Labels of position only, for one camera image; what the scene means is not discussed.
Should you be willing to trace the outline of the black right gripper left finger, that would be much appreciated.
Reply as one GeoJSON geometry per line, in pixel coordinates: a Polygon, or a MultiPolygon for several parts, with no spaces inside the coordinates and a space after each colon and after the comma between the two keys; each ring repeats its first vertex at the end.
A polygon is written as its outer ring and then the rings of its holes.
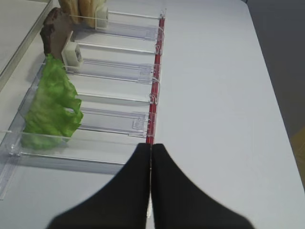
{"type": "Polygon", "coordinates": [[[138,144],[122,169],[97,193],[59,214],[50,229],[143,229],[150,195],[149,144],[138,144]]]}

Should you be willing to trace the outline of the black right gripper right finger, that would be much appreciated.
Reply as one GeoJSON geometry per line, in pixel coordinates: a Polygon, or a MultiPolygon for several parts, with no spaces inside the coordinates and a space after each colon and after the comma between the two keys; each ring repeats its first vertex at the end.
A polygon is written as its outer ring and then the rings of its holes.
{"type": "Polygon", "coordinates": [[[157,229],[252,229],[245,217],[199,189],[162,144],[152,147],[152,206],[157,229]]]}

